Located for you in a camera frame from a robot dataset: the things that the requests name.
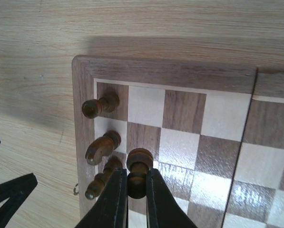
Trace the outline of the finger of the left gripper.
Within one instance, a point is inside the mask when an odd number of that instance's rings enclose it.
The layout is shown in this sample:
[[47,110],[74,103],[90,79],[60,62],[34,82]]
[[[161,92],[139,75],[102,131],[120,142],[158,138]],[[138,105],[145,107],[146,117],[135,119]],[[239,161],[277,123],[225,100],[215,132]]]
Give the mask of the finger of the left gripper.
[[33,173],[0,184],[0,203],[6,201],[0,207],[0,228],[6,227],[37,184],[37,178]]

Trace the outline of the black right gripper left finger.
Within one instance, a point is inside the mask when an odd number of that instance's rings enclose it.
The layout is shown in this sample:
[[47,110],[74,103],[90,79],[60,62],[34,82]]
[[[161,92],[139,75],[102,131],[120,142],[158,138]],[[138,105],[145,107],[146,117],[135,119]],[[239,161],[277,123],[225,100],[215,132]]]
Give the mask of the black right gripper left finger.
[[128,227],[127,170],[116,168],[95,205],[76,225],[78,228]]

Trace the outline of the dark pawn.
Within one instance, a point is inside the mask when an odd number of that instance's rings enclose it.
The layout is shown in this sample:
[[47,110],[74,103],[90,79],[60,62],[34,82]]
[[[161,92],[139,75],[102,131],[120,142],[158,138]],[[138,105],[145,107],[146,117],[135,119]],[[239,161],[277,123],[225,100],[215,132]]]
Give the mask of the dark pawn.
[[146,195],[146,176],[153,168],[153,155],[144,148],[136,148],[130,151],[127,157],[129,170],[128,195],[134,199],[141,199]]

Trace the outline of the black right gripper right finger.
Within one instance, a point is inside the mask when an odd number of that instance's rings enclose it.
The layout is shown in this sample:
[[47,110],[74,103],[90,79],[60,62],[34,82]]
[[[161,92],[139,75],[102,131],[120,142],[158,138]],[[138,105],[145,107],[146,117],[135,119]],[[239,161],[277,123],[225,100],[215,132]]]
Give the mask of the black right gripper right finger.
[[196,227],[175,201],[158,169],[147,173],[146,198],[148,228]]

